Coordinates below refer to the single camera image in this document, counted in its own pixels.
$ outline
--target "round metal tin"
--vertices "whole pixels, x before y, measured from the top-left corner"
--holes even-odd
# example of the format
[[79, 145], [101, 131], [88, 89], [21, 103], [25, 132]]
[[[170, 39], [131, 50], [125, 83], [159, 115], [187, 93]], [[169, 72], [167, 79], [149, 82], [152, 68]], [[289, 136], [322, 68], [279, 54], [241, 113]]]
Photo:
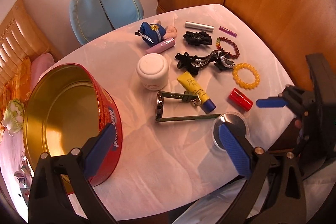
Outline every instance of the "round metal tin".
[[[108, 122], [115, 126], [115, 141], [97, 174], [88, 179], [92, 186], [111, 175], [120, 157], [122, 127], [117, 106], [83, 66], [64, 64], [50, 70], [34, 88], [25, 112], [24, 145], [32, 169], [41, 153], [67, 154], [97, 136]], [[67, 176], [63, 183], [67, 193], [72, 193]]]
[[247, 126], [244, 116], [237, 112], [227, 112], [219, 116], [215, 120], [213, 126], [212, 140], [215, 146], [218, 147], [220, 150], [226, 151], [219, 139], [219, 126], [222, 125], [223, 123], [225, 123], [225, 125], [231, 132], [235, 132], [235, 134], [244, 137], [250, 135], [249, 128]]

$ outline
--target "blue chair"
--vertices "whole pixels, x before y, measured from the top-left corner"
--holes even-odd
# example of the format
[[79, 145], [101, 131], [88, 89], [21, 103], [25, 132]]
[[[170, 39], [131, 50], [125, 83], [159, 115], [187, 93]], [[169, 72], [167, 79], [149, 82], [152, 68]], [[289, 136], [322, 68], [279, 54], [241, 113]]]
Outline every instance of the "blue chair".
[[143, 19], [140, 0], [71, 0], [70, 22], [80, 44]]

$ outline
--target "yellow bead bracelet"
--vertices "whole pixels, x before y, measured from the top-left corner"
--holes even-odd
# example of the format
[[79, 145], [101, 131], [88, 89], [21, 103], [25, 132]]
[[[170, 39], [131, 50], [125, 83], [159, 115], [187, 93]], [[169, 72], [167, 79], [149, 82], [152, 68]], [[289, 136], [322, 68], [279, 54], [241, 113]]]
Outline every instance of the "yellow bead bracelet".
[[[245, 83], [239, 78], [238, 70], [240, 70], [242, 68], [248, 69], [249, 71], [251, 71], [253, 73], [253, 75], [255, 77], [255, 81], [252, 84]], [[247, 89], [249, 89], [249, 90], [254, 89], [260, 83], [260, 76], [259, 76], [257, 70], [254, 67], [252, 67], [250, 64], [247, 64], [247, 63], [240, 63], [240, 64], [236, 65], [233, 68], [232, 75], [233, 75], [233, 79], [236, 81], [236, 84], [239, 85], [241, 88], [244, 88], [246, 90]]]

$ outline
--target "purple tube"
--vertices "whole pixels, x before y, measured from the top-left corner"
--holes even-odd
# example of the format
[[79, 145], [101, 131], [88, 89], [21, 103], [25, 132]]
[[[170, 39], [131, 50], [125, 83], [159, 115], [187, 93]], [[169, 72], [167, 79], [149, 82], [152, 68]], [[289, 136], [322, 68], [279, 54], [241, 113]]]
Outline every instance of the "purple tube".
[[162, 41], [161, 43], [149, 48], [146, 50], [146, 54], [149, 53], [161, 53], [164, 52], [165, 50], [173, 47], [175, 45], [175, 40], [174, 38], [169, 38], [165, 41]]
[[230, 31], [229, 29], [226, 29], [226, 28], [224, 28], [224, 27], [222, 27], [222, 26], [220, 26], [219, 29], [220, 29], [221, 31], [223, 31], [223, 32], [226, 32], [227, 34], [229, 34], [229, 35], [231, 35], [231, 36], [233, 36], [233, 37], [237, 37], [237, 34], [234, 33], [233, 31]]

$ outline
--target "pink fabric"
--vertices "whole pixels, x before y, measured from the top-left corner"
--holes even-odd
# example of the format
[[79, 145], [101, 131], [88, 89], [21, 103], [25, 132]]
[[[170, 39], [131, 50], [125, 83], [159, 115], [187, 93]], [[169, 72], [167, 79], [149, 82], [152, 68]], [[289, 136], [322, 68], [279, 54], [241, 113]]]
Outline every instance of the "pink fabric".
[[34, 89], [42, 73], [49, 69], [53, 64], [55, 64], [55, 61], [51, 54], [42, 54], [31, 63], [30, 90]]

